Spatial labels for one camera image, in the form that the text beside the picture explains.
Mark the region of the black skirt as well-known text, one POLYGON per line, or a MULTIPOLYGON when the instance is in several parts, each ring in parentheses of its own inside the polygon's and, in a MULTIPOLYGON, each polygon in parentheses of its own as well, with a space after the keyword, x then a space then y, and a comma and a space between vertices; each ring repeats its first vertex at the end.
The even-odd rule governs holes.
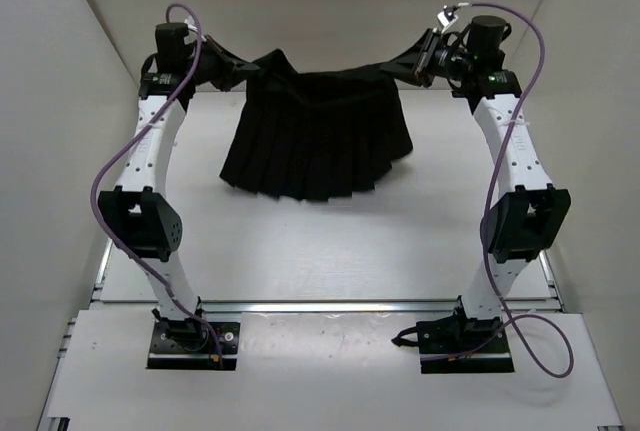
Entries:
POLYGON ((303 73, 281 50, 255 63, 220 172, 228 185, 326 202, 374 190, 411 154, 398 87, 379 64, 303 73))

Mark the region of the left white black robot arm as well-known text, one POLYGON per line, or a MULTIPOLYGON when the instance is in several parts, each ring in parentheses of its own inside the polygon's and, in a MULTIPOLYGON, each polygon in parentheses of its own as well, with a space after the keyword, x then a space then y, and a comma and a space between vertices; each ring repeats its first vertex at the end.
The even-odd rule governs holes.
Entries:
POLYGON ((164 332, 197 349, 213 333, 178 255, 183 223, 166 198, 167 172, 196 87, 228 91, 259 68, 184 24, 159 26, 155 40, 141 71, 134 141, 119 154, 124 169, 113 189, 99 192, 96 209, 114 244, 147 276, 164 332))

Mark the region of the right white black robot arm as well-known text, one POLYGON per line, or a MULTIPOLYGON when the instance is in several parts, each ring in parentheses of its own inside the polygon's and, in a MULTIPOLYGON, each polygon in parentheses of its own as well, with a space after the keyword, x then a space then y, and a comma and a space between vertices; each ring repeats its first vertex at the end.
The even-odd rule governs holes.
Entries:
POLYGON ((428 30, 409 50, 383 64, 394 78, 429 87, 449 81, 466 100, 494 163, 486 214, 480 224, 482 259, 452 317, 439 321, 460 351, 471 351, 501 324, 505 298, 530 262, 548 249, 571 204, 545 172, 522 112, 517 77, 504 69, 509 24, 470 24, 461 32, 428 30))

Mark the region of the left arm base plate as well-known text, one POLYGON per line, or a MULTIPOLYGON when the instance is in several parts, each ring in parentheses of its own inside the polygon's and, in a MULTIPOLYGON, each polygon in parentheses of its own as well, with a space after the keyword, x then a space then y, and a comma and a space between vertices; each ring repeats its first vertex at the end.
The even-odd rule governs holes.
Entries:
POLYGON ((150 370, 234 371, 240 343, 241 323, 210 321, 220 349, 209 329, 190 319, 156 319, 148 348, 150 370))

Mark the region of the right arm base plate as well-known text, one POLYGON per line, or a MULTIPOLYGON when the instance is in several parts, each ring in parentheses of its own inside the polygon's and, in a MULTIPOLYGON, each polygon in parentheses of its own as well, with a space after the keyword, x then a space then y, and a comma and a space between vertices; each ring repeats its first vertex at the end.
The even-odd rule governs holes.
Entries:
POLYGON ((469 322, 456 316, 418 321, 391 342, 418 350, 423 375, 513 373, 508 339, 497 331, 500 324, 497 318, 488 329, 472 330, 469 322))

